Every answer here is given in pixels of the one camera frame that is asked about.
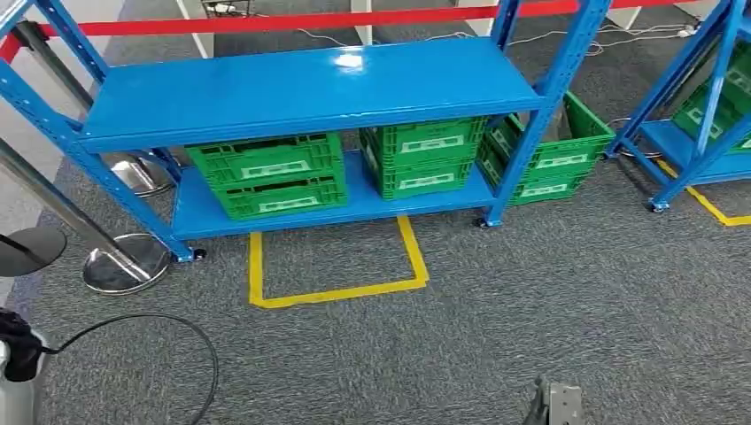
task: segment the electrical cord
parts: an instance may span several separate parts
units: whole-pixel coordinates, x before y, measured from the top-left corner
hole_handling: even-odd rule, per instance
[[[260,17],[268,17],[268,15],[262,15],[260,13],[253,14],[254,16],[260,16]],[[297,31],[300,31],[302,33],[305,33],[311,38],[322,38],[326,40],[330,40],[333,43],[342,46],[342,47],[349,47],[349,44],[344,44],[343,42],[338,41],[334,37],[329,37],[327,35],[316,35],[313,34],[303,28],[297,28]],[[626,44],[626,43],[634,43],[640,40],[667,40],[670,38],[685,38],[688,35],[692,34],[693,28],[687,25],[683,24],[669,24],[669,25],[655,25],[653,27],[644,28],[644,29],[623,29],[616,25],[607,24],[603,27],[601,27],[597,34],[604,34],[604,33],[625,33],[627,35],[631,35],[634,38],[631,38],[629,40],[621,40],[618,42],[609,42],[609,43],[601,43],[597,41],[592,41],[592,47],[594,48],[594,51],[588,51],[586,53],[586,56],[592,57],[592,56],[598,56],[605,52],[606,47],[613,47],[617,46],[619,44]],[[567,31],[548,31],[542,35],[537,35],[531,38],[523,39],[523,40],[516,40],[514,42],[511,42],[509,45],[514,44],[520,44],[520,43],[529,43],[534,42],[536,40],[541,40],[543,38],[547,38],[550,35],[565,35],[567,34]],[[651,33],[675,33],[673,35],[657,35],[654,37],[642,37],[640,35],[643,34],[651,34]],[[437,40],[440,38],[449,38],[449,37],[459,37],[459,38],[470,38],[475,37],[476,35],[468,34],[464,31],[457,31],[455,33],[451,34],[444,34],[444,35],[434,35],[432,37],[428,37],[424,39],[423,41],[427,42],[430,40]]]
[[[111,319],[107,319],[106,321],[100,321],[99,323],[92,325],[88,328],[85,328],[81,332],[75,334],[73,337],[65,341],[62,345],[60,345],[57,349],[52,349],[48,347],[42,347],[42,352],[45,352],[47,354],[51,355],[57,355],[63,352],[66,348],[68,348],[71,344],[75,343],[79,339],[81,339],[83,336],[87,335],[88,333],[97,330],[99,328],[102,328],[106,325],[112,324],[117,321],[124,321],[128,319],[137,319],[142,317],[158,317],[162,319],[169,319],[171,321],[179,321],[186,327],[190,328],[193,332],[196,333],[205,343],[206,348],[208,348],[209,353],[211,354],[212,358],[212,366],[213,366],[213,376],[212,376],[212,384],[211,388],[209,389],[208,394],[206,395],[206,399],[204,401],[204,404],[201,406],[201,409],[198,410],[194,415],[193,418],[190,420],[190,425],[197,425],[201,419],[203,419],[206,412],[208,412],[209,407],[211,406],[211,403],[213,402],[213,398],[216,395],[217,388],[219,387],[219,356],[216,353],[216,349],[213,347],[213,344],[211,340],[209,339],[208,335],[203,331],[203,329],[199,328],[198,325],[193,323],[192,321],[189,321],[187,319],[183,319],[182,317],[173,316],[171,314],[162,314],[162,313],[135,313],[135,314],[125,314],[122,316],[113,317]]]

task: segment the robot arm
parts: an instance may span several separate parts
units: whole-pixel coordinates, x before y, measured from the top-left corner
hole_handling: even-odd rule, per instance
[[[0,425],[34,425],[46,341],[17,313],[0,308]]]

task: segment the shelf leg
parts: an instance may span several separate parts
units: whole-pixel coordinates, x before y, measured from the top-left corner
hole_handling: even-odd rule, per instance
[[[701,24],[697,34],[692,36],[684,48],[678,53],[677,57],[668,67],[668,70],[662,74],[660,80],[652,87],[639,107],[631,115],[631,119],[618,130],[616,137],[605,148],[605,155],[608,158],[615,157],[622,147],[624,138],[633,140],[639,126],[649,117],[649,115],[663,102],[677,91],[678,87],[684,82],[686,77],[701,58],[701,53],[708,50],[716,35],[723,29],[724,19],[730,10],[731,0],[722,0],[714,11],[709,15],[706,21]]]
[[[39,11],[55,28],[60,38],[66,42],[81,64],[101,84],[105,81],[108,67],[99,55],[94,45],[83,34],[70,13],[63,7],[60,0],[33,0]]]
[[[546,98],[546,101],[538,111],[531,112],[530,122],[524,129],[517,148],[509,160],[501,179],[502,183],[495,190],[496,203],[485,213],[485,222],[489,226],[498,226],[501,223],[503,211],[511,201],[522,173],[537,149],[539,140],[545,133],[555,109],[566,94],[574,73],[584,60],[587,48],[594,39],[600,23],[605,19],[610,1],[585,0],[580,2],[580,5],[579,12],[569,26],[553,64],[543,79],[534,86],[538,93]],[[497,30],[499,40],[504,37],[501,30],[508,25],[510,24],[504,24]]]
[[[691,184],[692,180],[706,171],[707,168],[726,154],[749,132],[751,132],[751,113],[746,114],[740,121],[733,125],[730,130],[724,132],[719,139],[717,139],[717,142],[711,146],[702,157],[693,160],[680,172],[675,180],[665,185],[662,190],[654,195],[649,201],[655,207],[669,203],[673,197],[685,189],[686,186]]]
[[[98,155],[86,152],[79,143],[78,133],[4,61],[0,61],[0,95],[157,237],[179,261],[194,259],[193,250],[174,237],[172,229]]]
[[[504,0],[500,2],[498,14],[491,28],[491,39],[494,43],[498,44],[501,50],[505,50],[511,42],[520,4],[519,0]]]
[[[692,152],[692,158],[699,158],[704,155],[707,149],[707,140],[709,139],[709,130],[715,121],[717,111],[717,102],[720,100],[720,91],[723,89],[725,74],[730,64],[735,39],[740,27],[740,20],[743,18],[743,9],[746,7],[745,2],[732,2],[728,15],[726,17],[725,28],[720,34],[720,46],[717,53],[715,67],[712,70],[711,85],[709,87],[709,96],[705,105],[704,116],[701,119],[699,136],[696,139],[696,145]]]

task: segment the red tape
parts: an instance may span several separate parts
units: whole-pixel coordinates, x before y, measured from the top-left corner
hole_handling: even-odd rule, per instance
[[[5,36],[3,43],[0,44],[0,58],[10,64],[16,55],[19,54],[20,49],[21,43],[19,42],[19,39],[16,38],[15,35],[9,33]]]
[[[615,0],[613,8],[655,6],[693,0]],[[574,13],[577,0],[545,0],[522,4],[520,16],[534,17]],[[250,18],[169,19],[123,22],[88,22],[81,24],[86,35],[163,35],[189,33],[240,33],[280,31],[297,28],[335,28],[362,25],[404,25],[465,19],[495,18],[497,6],[450,7],[379,12],[336,12],[300,15],[277,15]],[[54,30],[45,26],[47,35]]]

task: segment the stacked crates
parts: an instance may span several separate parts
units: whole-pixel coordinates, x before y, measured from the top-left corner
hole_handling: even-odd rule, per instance
[[[673,122],[691,137],[699,136],[708,94],[708,82],[705,81],[673,115]],[[716,142],[720,135],[747,113],[751,113],[751,50],[741,42],[732,53],[720,100],[717,102],[715,119],[709,130],[708,144]],[[751,137],[748,136],[730,150],[730,153],[748,152],[751,152]]]
[[[346,205],[337,133],[186,147],[232,220]]]
[[[384,199],[461,189],[487,117],[360,129],[365,166]]]
[[[572,197],[614,137],[613,131],[574,95],[568,93],[563,103],[572,137],[538,145],[511,205]],[[522,131],[523,125],[512,115],[485,134],[477,163],[493,188],[500,183]]]

